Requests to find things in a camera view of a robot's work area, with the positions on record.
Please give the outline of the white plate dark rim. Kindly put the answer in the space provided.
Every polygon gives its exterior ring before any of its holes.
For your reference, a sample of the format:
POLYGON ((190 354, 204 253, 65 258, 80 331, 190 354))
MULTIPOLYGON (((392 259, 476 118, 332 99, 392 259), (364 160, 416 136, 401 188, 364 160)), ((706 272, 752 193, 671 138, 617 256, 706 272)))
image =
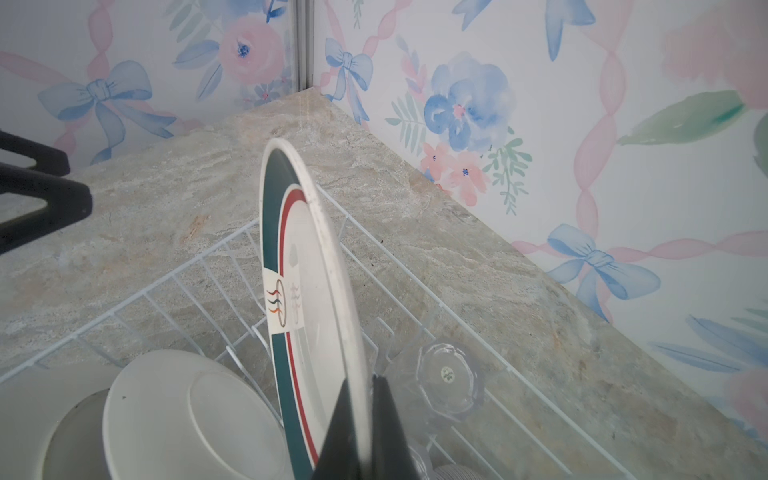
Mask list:
POLYGON ((268 404, 228 368, 186 351, 151 351, 122 369, 102 437, 114 479, 293 476, 268 404))

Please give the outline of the left corner aluminium post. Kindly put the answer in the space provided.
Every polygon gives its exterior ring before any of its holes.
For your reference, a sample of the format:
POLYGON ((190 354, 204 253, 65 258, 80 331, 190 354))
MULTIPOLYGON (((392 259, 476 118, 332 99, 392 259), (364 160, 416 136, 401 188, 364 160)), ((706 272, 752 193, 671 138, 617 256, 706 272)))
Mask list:
POLYGON ((314 84, 315 1, 291 0, 293 10, 296 85, 298 91, 308 90, 314 84))

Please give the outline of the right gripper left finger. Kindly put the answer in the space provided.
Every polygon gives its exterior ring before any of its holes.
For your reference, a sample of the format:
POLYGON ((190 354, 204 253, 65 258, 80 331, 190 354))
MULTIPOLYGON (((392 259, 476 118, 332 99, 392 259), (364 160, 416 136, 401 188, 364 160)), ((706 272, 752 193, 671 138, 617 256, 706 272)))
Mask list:
POLYGON ((360 475, 349 386, 344 380, 311 479, 354 480, 360 475))

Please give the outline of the watermelon pattern plate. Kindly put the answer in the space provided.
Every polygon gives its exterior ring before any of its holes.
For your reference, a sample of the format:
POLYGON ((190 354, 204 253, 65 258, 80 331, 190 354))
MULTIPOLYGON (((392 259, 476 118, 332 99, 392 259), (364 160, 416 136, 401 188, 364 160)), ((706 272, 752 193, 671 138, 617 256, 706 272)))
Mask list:
POLYGON ((91 394, 109 388, 120 369, 72 364, 30 367, 1 382, 1 477, 40 479, 58 424, 91 394))

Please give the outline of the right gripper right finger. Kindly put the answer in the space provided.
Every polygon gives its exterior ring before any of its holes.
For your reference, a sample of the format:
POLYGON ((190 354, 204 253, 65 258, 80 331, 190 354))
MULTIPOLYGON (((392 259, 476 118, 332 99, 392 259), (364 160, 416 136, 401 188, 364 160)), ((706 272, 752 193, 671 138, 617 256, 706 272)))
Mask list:
POLYGON ((380 480, 418 480, 389 383, 373 378, 372 475, 380 480))

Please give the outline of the clear glass middle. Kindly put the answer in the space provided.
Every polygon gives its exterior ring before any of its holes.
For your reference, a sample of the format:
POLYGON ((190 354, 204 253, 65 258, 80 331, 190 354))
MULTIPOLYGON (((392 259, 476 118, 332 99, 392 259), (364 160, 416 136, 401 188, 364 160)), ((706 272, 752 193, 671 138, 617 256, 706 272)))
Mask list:
POLYGON ((441 476, 436 472, 431 461, 429 452, 414 439, 407 437, 407 446, 409 449, 412 464, 420 480, 439 480, 441 476))

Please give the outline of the green red rimmed plate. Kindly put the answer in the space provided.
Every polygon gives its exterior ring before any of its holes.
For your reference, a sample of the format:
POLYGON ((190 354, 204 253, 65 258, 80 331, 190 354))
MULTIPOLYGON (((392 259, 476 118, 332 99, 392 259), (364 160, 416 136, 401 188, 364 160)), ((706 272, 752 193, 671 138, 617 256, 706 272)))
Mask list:
POLYGON ((371 375, 339 240, 297 150, 273 138, 259 203, 269 345, 293 475, 312 477, 348 381, 360 478, 372 475, 371 375))

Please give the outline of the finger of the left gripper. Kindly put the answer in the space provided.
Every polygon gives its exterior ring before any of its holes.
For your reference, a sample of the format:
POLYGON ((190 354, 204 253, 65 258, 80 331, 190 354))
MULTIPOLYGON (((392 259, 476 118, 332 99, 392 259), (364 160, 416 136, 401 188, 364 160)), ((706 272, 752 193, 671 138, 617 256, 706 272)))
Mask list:
POLYGON ((87 185, 11 165, 1 165, 1 193, 44 202, 37 210, 1 223, 1 254, 84 220, 93 210, 87 185))
POLYGON ((29 170, 64 177, 71 172, 67 154, 59 149, 49 147, 17 135, 1 132, 1 149, 19 154, 33 161, 29 170))

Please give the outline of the clear glass far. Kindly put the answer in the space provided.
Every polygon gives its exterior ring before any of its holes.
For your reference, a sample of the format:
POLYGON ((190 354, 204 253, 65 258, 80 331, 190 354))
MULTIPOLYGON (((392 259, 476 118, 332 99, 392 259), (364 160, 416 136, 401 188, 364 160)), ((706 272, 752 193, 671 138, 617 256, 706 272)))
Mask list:
POLYGON ((437 339, 419 349, 417 385, 431 412, 462 422, 485 400, 485 373, 465 344, 437 339))

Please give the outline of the clear glass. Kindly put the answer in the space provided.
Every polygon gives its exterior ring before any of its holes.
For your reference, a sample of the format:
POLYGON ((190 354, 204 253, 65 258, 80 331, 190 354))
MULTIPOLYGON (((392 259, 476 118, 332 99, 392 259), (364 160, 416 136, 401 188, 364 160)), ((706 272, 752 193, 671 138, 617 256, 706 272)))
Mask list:
POLYGON ((436 472, 431 461, 429 452, 414 439, 407 437, 407 446, 409 449, 412 464, 420 480, 439 480, 441 476, 436 472))
POLYGON ((417 385, 431 412, 462 422, 485 400, 485 373, 465 344, 437 339, 419 349, 417 385))

